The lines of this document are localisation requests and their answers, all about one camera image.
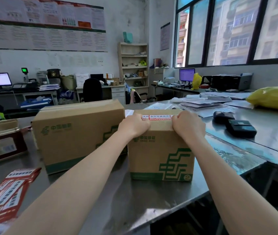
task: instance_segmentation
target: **window frame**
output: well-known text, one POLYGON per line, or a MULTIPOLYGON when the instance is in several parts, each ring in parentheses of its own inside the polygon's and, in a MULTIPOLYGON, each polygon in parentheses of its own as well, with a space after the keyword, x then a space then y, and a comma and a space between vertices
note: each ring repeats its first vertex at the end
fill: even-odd
POLYGON ((247 43, 250 42, 250 47, 248 51, 248 57, 245 64, 234 64, 234 65, 214 65, 209 66, 207 65, 207 59, 208 55, 210 53, 210 40, 211 40, 211 32, 213 27, 213 16, 215 11, 215 3, 216 0, 209 0, 208 4, 208 11, 207 11, 207 20, 206 20, 206 28, 205 28, 205 35, 204 35, 204 45, 203 45, 203 54, 202 54, 202 62, 200 64, 189 64, 189 51, 190 51, 190 38, 191 38, 191 32, 192 32, 192 17, 193 17, 193 7, 195 4, 200 2, 202 0, 193 0, 190 3, 186 4, 185 6, 178 9, 178 2, 179 0, 176 0, 176 14, 175 14, 175 38, 174 38, 174 54, 173 54, 173 67, 174 68, 197 68, 197 67, 217 67, 217 66, 242 66, 242 65, 267 65, 267 64, 278 64, 278 58, 273 59, 254 59, 256 48, 258 45, 258 40, 261 33, 261 28, 263 25, 263 20, 266 14, 266 8, 269 0, 260 0, 260 6, 258 9, 258 12, 256 14, 256 18, 252 16, 252 19, 255 19, 255 25, 252 35, 248 37, 247 43), (186 48, 186 56, 184 58, 185 60, 185 66, 184 67, 176 67, 176 58, 178 56, 178 47, 177 47, 177 41, 179 40, 178 36, 178 17, 179 13, 185 9, 189 8, 189 27, 188 27, 188 37, 187 40, 184 42, 187 45, 186 48))

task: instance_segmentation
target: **box flap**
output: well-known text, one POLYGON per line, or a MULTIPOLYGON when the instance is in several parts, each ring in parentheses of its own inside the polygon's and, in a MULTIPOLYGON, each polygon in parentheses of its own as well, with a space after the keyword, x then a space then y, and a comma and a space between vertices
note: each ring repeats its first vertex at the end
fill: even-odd
POLYGON ((150 115, 151 127, 148 131, 173 131, 171 115, 178 115, 182 110, 135 110, 143 116, 150 115))
POLYGON ((39 111, 33 122, 75 115, 92 114, 103 111, 124 109, 119 100, 83 102, 69 105, 46 106, 39 111))

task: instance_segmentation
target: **yellow plastic bag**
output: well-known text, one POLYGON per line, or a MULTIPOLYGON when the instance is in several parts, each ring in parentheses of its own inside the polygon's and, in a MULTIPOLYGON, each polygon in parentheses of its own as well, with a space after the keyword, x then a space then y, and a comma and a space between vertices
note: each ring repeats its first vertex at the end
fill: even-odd
POLYGON ((201 85, 202 77, 195 73, 192 81, 192 89, 191 90, 199 90, 199 85, 201 85))
POLYGON ((256 106, 278 109, 278 86, 256 90, 247 98, 247 102, 256 106))

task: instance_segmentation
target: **person's left arm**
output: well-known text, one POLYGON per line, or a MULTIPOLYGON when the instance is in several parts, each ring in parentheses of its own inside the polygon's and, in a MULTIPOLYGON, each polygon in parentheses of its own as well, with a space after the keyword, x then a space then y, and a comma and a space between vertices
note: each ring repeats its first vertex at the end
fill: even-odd
POLYGON ((124 119, 117 132, 46 189, 5 235, 78 234, 123 148, 150 127, 141 117, 124 119))

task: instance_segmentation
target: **large cardboard box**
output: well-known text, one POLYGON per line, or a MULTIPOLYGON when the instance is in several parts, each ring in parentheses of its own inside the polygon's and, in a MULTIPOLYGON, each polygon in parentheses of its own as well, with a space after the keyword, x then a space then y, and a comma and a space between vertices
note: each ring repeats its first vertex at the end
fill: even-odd
POLYGON ((124 118, 118 100, 44 107, 32 127, 47 173, 70 169, 116 132, 124 118))
POLYGON ((194 155, 174 131, 180 110, 135 110, 151 121, 150 129, 128 144, 129 171, 138 180, 191 181, 194 155))

